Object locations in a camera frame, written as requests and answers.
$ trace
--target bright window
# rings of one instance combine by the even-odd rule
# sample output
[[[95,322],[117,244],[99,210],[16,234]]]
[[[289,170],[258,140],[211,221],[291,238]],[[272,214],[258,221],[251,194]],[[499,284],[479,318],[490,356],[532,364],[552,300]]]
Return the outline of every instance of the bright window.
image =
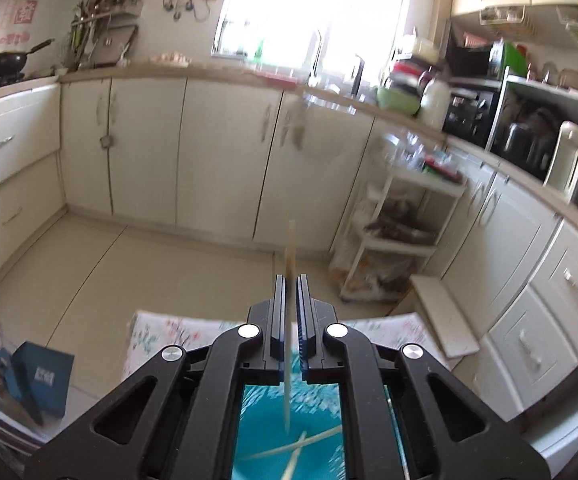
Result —
[[[402,0],[226,0],[214,53],[308,73],[322,37],[320,72],[349,75],[357,54],[363,79],[377,83],[401,6]]]

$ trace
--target green bowl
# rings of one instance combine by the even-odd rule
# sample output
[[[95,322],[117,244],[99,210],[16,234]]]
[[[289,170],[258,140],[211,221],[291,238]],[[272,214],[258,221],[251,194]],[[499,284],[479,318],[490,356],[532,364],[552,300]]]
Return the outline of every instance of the green bowl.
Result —
[[[415,115],[420,108],[420,98],[395,88],[378,88],[378,106],[406,115]]]

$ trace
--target frying pan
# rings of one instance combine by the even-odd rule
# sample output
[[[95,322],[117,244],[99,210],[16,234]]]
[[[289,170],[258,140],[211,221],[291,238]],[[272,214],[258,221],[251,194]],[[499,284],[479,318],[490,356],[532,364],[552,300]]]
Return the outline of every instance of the frying pan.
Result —
[[[15,76],[22,72],[22,69],[26,65],[26,57],[29,54],[38,52],[38,50],[49,46],[54,41],[55,38],[52,40],[43,41],[42,43],[35,45],[28,52],[0,52],[0,78]]]

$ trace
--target wooden stick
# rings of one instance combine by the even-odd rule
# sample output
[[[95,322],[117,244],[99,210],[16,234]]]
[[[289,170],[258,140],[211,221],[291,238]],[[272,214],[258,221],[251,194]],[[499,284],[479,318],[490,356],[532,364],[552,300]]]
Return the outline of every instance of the wooden stick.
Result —
[[[307,432],[303,431],[298,439],[298,442],[303,442],[304,438],[307,436]],[[291,453],[291,458],[289,459],[289,463],[287,467],[284,469],[284,473],[280,477],[280,480],[291,480],[293,478],[293,473],[295,473],[295,467],[298,465],[298,459],[300,457],[300,453],[302,452],[302,448],[299,447],[293,450]]]
[[[310,436],[309,438],[304,439],[302,442],[299,440],[294,442],[293,444],[287,444],[286,446],[276,447],[275,449],[270,449],[269,451],[262,451],[260,453],[255,453],[253,455],[245,456],[240,460],[253,460],[256,458],[264,458],[266,456],[273,456],[278,455],[280,453],[286,453],[288,451],[293,451],[294,449],[298,449],[299,447],[309,446],[310,444],[315,444],[320,440],[324,440],[329,438],[330,436],[337,435],[338,433],[342,433],[342,426],[336,426],[331,428],[330,430],[323,431],[314,436]]]
[[[284,280],[286,284],[286,302],[284,316],[284,431],[289,433],[291,427],[291,320],[295,312],[295,220],[289,220],[287,228],[287,245],[284,250]]]

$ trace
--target countertop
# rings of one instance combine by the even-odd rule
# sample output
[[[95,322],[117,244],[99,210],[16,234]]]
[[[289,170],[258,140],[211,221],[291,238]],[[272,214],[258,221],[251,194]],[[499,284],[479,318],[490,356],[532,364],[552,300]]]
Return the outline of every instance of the countertop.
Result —
[[[258,86],[261,88],[275,88],[275,85],[270,84],[267,80],[262,79],[254,72],[242,69],[214,68],[194,65],[186,68],[178,68],[175,66],[162,66],[149,63],[132,64],[126,68],[112,67],[87,70],[84,72],[74,72],[59,78],[59,82],[70,83],[103,78],[146,77],[188,77],[232,84]],[[15,92],[38,88],[40,86],[55,82],[56,80],[58,80],[56,77],[46,77],[5,86],[0,88],[0,97],[13,94]],[[576,206],[564,202],[555,190],[552,190],[549,187],[544,187],[542,183],[535,177],[531,176],[523,170],[520,170],[513,164],[500,159],[498,156],[491,152],[486,152],[482,148],[475,146],[470,142],[458,139],[457,137],[449,136],[441,130],[430,128],[413,117],[381,110],[376,106],[367,103],[361,103],[356,100],[340,96],[333,92],[329,92],[327,90],[310,88],[308,86],[298,86],[292,91],[297,94],[308,92],[322,99],[336,102],[340,105],[353,106],[361,112],[373,115],[388,122],[392,122],[400,127],[410,128],[424,137],[469,153],[482,160],[484,163],[490,165],[499,173],[508,176],[511,180],[529,191],[538,200],[552,208],[558,215],[562,216],[562,218],[566,219],[569,223],[578,229],[578,208]]]
[[[27,79],[19,83],[1,86],[0,99],[8,95],[17,94],[18,92],[25,92],[28,90],[33,90],[34,88],[40,88],[41,86],[56,83],[57,81],[58,81],[57,76],[50,76],[50,77],[40,77],[38,79]]]

